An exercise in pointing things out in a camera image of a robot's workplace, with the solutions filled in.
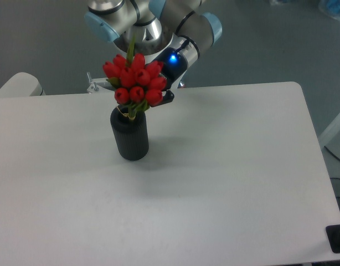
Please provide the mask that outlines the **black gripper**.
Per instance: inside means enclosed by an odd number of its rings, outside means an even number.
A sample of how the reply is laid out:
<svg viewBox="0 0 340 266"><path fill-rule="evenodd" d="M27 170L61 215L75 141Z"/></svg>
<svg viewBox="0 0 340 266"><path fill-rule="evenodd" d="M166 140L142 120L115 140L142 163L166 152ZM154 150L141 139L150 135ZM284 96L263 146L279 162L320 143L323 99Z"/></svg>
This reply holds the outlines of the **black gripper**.
<svg viewBox="0 0 340 266"><path fill-rule="evenodd" d="M170 91L171 88L178 88L180 80L187 70L187 61L180 53L176 53L174 48L168 47L157 55L152 62L163 63L162 70L159 76L166 79L166 85L163 90L166 93L163 99L152 107L158 107L164 104L169 104L174 100L174 93Z"/></svg>

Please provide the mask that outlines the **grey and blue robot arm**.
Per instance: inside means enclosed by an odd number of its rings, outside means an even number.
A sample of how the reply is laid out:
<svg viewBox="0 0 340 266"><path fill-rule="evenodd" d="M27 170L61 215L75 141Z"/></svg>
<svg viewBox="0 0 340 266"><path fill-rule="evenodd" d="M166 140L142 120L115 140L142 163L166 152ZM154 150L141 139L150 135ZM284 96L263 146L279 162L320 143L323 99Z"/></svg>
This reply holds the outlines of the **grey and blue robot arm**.
<svg viewBox="0 0 340 266"><path fill-rule="evenodd" d="M220 20L195 10L203 1L88 1L84 20L101 40L126 55L131 42L146 63L164 63L163 104L173 101L186 71L221 37Z"/></svg>

